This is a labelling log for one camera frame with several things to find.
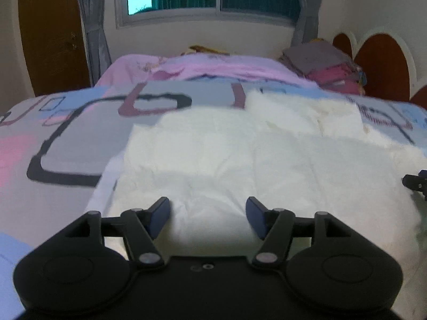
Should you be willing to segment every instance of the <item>white absorbent pad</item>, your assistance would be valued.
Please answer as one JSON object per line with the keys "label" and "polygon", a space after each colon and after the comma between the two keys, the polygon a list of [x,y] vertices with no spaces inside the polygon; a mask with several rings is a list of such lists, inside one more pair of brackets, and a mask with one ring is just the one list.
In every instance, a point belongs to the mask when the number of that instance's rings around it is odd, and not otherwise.
{"label": "white absorbent pad", "polygon": [[194,108],[134,126],[107,215],[167,196],[161,253],[249,255],[260,245],[249,196],[300,217],[328,211],[397,259],[407,282],[420,215],[401,178],[424,167],[420,150],[364,126],[352,104],[251,92],[245,111]]}

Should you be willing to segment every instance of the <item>wall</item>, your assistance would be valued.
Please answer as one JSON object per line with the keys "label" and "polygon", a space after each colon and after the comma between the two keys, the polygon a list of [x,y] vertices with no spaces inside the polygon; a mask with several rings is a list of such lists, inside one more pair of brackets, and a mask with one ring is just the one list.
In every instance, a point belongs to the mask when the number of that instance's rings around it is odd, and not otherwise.
{"label": "wall", "polygon": [[344,0],[341,29],[359,41],[383,27],[398,34],[411,50],[418,80],[427,76],[427,0]]}
{"label": "wall", "polygon": [[0,113],[34,96],[26,70],[18,0],[0,0]]}
{"label": "wall", "polygon": [[[342,0],[324,0],[319,30],[333,39],[341,24]],[[116,29],[114,0],[105,0],[105,34],[112,60],[131,53],[176,56],[192,44],[235,54],[277,58],[290,45],[293,27],[238,21],[191,21]]]}

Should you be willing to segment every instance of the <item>stack of folded blankets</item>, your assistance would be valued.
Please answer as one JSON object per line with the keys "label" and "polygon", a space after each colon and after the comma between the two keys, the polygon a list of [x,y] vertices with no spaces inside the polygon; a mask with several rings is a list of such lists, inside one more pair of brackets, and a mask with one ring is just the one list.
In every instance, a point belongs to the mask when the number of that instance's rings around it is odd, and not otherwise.
{"label": "stack of folded blankets", "polygon": [[321,40],[283,50],[279,61],[326,90],[363,95],[366,75],[347,54]]}

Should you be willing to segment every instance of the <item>gray curtain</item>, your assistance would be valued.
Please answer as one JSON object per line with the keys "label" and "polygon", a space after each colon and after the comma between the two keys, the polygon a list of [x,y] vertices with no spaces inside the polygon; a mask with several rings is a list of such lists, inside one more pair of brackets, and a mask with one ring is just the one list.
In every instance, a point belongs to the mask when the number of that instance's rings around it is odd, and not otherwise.
{"label": "gray curtain", "polygon": [[319,31],[319,9],[322,0],[299,0],[301,13],[296,23],[292,46],[306,43],[317,37]]}
{"label": "gray curtain", "polygon": [[78,0],[88,46],[90,84],[93,86],[111,65],[104,33],[104,0]]}

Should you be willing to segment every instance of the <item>door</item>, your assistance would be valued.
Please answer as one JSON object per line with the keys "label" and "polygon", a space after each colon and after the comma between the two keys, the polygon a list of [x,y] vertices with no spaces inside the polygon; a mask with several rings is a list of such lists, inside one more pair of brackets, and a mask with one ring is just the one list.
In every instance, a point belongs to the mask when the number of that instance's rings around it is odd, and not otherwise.
{"label": "door", "polygon": [[35,95],[90,87],[77,0],[18,0],[18,11]]}

